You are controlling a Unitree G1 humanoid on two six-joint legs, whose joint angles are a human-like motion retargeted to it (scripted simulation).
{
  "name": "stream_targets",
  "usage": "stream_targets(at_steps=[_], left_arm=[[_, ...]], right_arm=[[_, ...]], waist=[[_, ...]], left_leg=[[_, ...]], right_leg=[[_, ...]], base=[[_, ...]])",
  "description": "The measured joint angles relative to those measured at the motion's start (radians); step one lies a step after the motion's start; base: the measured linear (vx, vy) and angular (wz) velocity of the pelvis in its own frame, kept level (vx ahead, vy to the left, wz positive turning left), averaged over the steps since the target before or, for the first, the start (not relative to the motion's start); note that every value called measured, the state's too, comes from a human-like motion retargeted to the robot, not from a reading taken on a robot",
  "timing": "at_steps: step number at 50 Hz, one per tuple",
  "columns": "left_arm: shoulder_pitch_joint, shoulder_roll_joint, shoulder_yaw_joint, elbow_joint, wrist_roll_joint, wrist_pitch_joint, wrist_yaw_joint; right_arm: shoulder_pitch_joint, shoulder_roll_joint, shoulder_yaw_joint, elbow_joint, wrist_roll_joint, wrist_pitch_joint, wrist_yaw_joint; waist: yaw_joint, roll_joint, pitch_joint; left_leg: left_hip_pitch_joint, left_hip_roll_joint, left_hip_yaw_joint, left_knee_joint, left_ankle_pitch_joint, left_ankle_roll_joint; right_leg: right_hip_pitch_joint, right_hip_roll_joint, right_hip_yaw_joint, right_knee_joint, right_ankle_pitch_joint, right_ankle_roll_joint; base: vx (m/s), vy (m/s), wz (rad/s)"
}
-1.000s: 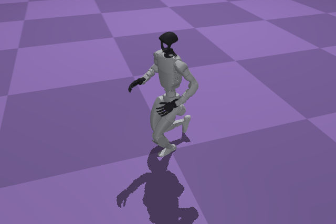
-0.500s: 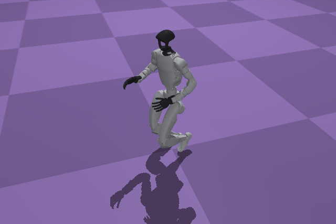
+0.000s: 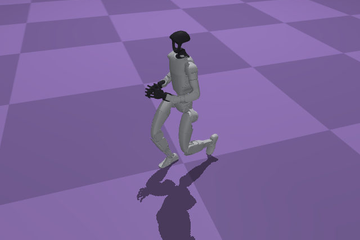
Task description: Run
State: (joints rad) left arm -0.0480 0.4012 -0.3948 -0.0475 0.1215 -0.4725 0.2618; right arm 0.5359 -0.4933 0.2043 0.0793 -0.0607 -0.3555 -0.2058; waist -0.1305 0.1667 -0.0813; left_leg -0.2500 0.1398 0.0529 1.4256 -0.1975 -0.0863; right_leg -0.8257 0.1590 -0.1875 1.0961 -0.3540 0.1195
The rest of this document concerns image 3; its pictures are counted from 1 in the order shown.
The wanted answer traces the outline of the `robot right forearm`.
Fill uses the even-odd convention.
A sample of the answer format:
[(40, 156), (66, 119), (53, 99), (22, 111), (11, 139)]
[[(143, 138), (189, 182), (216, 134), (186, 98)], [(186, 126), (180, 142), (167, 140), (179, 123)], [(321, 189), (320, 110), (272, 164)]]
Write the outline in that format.
[[(170, 75), (170, 72), (166, 75), (166, 77), (162, 80), (165, 80), (165, 83), (162, 85), (162, 87), (166, 87), (167, 84), (169, 84), (172, 80), (171, 80), (171, 75)], [(162, 81), (161, 80), (161, 81)]]

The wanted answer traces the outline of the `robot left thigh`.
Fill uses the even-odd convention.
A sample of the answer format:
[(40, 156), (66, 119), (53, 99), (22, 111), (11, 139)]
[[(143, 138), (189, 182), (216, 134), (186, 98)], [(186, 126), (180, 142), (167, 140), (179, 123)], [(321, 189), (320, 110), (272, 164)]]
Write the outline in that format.
[(181, 150), (187, 154), (190, 143), (191, 135), (193, 132), (192, 123), (198, 120), (198, 113), (192, 107), (187, 107), (185, 113), (182, 115), (179, 125), (179, 144)]

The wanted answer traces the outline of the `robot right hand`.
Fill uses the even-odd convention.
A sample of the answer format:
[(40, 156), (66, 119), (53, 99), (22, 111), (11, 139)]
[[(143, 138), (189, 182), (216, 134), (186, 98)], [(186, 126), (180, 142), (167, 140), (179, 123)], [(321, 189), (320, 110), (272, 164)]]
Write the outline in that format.
[[(165, 80), (162, 80), (162, 81), (159, 81), (158, 83), (157, 83), (157, 85), (160, 87), (160, 88), (162, 88), (162, 85), (165, 83)], [(156, 89), (158, 89), (156, 86), (152, 86), (152, 87), (154, 87), (154, 88), (156, 88)], [(154, 89), (152, 89), (152, 88), (149, 88), (149, 89), (151, 89), (151, 90), (154, 90)], [(149, 91), (149, 90), (147, 90), (147, 92), (151, 92), (151, 91)], [(152, 93), (152, 92), (151, 92)], [(148, 94), (147, 93), (147, 95), (149, 95), (150, 96), (150, 94)], [(148, 98), (150, 98), (150, 97), (148, 97)]]

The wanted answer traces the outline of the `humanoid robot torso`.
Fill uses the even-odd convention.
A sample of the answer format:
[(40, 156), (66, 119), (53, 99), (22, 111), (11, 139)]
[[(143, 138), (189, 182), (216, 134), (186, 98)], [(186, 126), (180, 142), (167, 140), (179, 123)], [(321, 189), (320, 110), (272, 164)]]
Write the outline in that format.
[[(169, 58), (169, 69), (172, 80), (172, 86), (174, 91), (180, 95), (184, 93), (189, 93), (192, 91), (192, 87), (189, 84), (188, 76), (185, 73), (185, 63), (192, 62), (194, 63), (192, 57), (186, 58), (184, 55), (180, 55), (180, 57), (184, 58), (176, 58), (176, 54), (172, 53)], [(195, 63), (194, 63), (195, 64)], [(177, 95), (177, 96), (178, 96)], [(176, 109), (182, 113), (185, 113), (187, 107), (192, 107), (192, 102), (188, 103), (175, 103)]]

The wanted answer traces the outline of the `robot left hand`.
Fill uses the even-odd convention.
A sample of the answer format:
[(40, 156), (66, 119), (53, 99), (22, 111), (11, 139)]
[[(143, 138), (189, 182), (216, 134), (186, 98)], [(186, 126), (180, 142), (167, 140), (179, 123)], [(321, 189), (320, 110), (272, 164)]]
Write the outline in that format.
[[(152, 86), (149, 86), (149, 85), (147, 85), (147, 86), (154, 89), (154, 90), (146, 88), (146, 90), (149, 90), (149, 91), (151, 91), (153, 93), (147, 92), (147, 91), (145, 91), (145, 93), (152, 94), (154, 96), (149, 96), (149, 95), (146, 95), (146, 94), (145, 94), (145, 96), (155, 98), (155, 99), (161, 99), (162, 98), (164, 101), (167, 101), (167, 100), (165, 100), (166, 96), (167, 96), (167, 94), (170, 94), (170, 93), (167, 93), (167, 92), (164, 93), (164, 91), (161, 90), (161, 88), (155, 83), (154, 83), (154, 86), (156, 86), (158, 89), (156, 89), (156, 88), (154, 88)], [(172, 95), (172, 94), (170, 94), (170, 95)], [(170, 101), (167, 101), (167, 102), (170, 102)]]

